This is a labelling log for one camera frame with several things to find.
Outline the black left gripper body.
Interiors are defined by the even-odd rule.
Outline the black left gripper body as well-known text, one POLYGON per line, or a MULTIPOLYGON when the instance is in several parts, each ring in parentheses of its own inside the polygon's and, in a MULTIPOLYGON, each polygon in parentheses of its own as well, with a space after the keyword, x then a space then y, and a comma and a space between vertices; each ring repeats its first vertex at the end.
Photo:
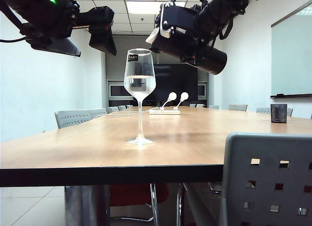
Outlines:
POLYGON ((89 26, 88 12, 81 12, 76 0, 24 0, 26 41, 30 45, 51 45, 71 36, 74 28, 89 26))

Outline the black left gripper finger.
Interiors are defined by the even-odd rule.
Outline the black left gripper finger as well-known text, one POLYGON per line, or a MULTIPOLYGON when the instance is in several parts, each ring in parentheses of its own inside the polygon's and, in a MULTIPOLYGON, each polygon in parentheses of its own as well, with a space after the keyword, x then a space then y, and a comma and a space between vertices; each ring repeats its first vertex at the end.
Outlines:
POLYGON ((30 40, 30 45, 35 50, 65 54, 70 56, 81 56, 81 51, 68 39, 55 39, 51 38, 50 42, 44 42, 43 40, 30 40))
POLYGON ((91 38, 89 45, 99 51, 117 54, 117 49, 112 35, 114 11, 108 6, 93 8, 89 11, 89 33, 91 38))

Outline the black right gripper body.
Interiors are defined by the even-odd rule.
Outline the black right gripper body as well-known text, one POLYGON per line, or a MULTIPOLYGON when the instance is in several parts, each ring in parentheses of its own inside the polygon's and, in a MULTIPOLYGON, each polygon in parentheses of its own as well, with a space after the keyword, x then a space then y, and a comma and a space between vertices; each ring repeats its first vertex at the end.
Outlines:
POLYGON ((228 37, 233 27, 234 17, 245 14, 247 0, 200 0, 199 28, 203 39, 213 40, 217 36, 221 40, 228 37))

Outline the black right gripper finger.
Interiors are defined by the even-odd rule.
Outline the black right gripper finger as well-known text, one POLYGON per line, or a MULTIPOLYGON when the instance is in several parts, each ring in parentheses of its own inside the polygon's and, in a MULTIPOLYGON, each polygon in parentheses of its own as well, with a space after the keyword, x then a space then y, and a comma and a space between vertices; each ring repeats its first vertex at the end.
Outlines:
POLYGON ((199 28, 198 15, 200 10, 174 6, 174 27, 186 30, 185 33, 174 31, 174 40, 186 40, 194 38, 203 38, 203 33, 199 28))

